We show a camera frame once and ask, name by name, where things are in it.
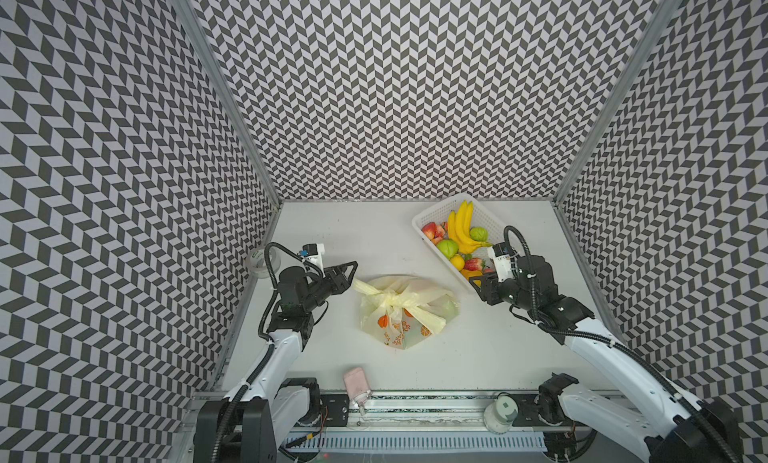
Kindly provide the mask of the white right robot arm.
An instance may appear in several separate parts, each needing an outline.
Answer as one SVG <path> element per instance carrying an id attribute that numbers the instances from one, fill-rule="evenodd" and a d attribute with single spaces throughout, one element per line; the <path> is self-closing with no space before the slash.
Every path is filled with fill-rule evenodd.
<path id="1" fill-rule="evenodd" d="M 733 410 L 682 389 L 622 344 L 586 305 L 559 292 L 543 257 L 503 256 L 495 270 L 468 282 L 485 303 L 526 312 L 527 321 L 587 361 L 633 405 L 626 408 L 559 373 L 539 386 L 542 422 L 583 423 L 645 462 L 742 461 Z"/>

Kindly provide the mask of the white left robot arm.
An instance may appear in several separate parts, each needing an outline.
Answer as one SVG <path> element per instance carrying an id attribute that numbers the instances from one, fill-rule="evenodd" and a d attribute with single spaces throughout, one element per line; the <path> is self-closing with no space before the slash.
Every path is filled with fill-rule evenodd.
<path id="1" fill-rule="evenodd" d="M 275 462 L 292 428 L 320 416 L 317 380 L 287 374 L 311 337 L 314 310 L 350 289 L 357 268 L 350 261 L 320 273 L 305 266 L 280 272 L 258 327 L 266 346 L 235 387 L 203 405 L 195 462 Z"/>

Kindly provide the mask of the translucent cream plastic bag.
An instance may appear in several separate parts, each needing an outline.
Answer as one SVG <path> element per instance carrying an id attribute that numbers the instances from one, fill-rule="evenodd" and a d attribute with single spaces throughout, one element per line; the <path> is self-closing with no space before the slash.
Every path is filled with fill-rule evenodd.
<path id="1" fill-rule="evenodd" d="M 429 279 L 383 276 L 354 280 L 361 296 L 360 329 L 378 342 L 398 350 L 441 334 L 459 315 L 459 302 L 450 290 Z"/>

